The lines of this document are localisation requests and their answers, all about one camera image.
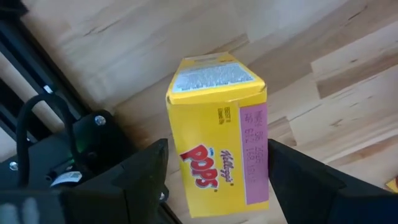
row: pink label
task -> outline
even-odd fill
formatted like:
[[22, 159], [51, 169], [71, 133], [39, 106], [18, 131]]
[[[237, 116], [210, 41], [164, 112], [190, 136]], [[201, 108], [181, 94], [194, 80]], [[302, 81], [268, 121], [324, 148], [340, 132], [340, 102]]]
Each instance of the pink label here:
[[265, 202], [268, 189], [267, 104], [240, 109], [246, 204]]

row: nutrition label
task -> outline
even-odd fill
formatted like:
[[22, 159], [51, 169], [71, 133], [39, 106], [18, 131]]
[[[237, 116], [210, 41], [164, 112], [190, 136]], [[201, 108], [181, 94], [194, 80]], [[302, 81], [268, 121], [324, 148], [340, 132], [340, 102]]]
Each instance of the nutrition label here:
[[181, 71], [174, 82], [172, 91], [183, 93], [251, 81], [254, 81], [254, 77], [240, 64], [228, 63]]
[[246, 204], [265, 202], [268, 189], [267, 105], [240, 109]]

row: pops logo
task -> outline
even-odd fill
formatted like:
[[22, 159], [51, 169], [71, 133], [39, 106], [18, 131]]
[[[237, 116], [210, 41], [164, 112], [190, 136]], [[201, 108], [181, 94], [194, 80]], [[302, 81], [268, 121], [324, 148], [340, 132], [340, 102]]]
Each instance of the pops logo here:
[[213, 153], [204, 145], [199, 145], [188, 152], [180, 155], [184, 162], [190, 161], [192, 176], [196, 177], [195, 183], [200, 188], [218, 188], [218, 172], [214, 168]]

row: wooden floor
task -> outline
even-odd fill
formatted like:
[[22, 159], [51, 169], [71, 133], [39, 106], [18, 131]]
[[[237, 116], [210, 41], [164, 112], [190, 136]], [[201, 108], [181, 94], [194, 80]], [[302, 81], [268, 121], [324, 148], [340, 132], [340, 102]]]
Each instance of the wooden floor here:
[[[186, 56], [230, 51], [264, 78], [270, 138], [379, 187], [398, 175], [396, 0], [24, 2], [23, 21], [93, 109], [112, 111], [141, 148], [169, 139], [168, 203], [183, 223], [285, 223], [272, 192], [269, 211], [190, 218], [164, 100]], [[0, 66], [23, 99], [35, 94]]]

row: yellow object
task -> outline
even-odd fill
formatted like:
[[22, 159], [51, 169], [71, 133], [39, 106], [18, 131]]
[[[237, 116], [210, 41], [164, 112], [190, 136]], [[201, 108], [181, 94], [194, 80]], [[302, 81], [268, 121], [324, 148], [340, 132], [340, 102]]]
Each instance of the yellow object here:
[[397, 179], [398, 177], [387, 183], [387, 186], [395, 193], [398, 193]]
[[266, 101], [228, 53], [182, 60], [166, 102], [192, 217], [268, 209]]

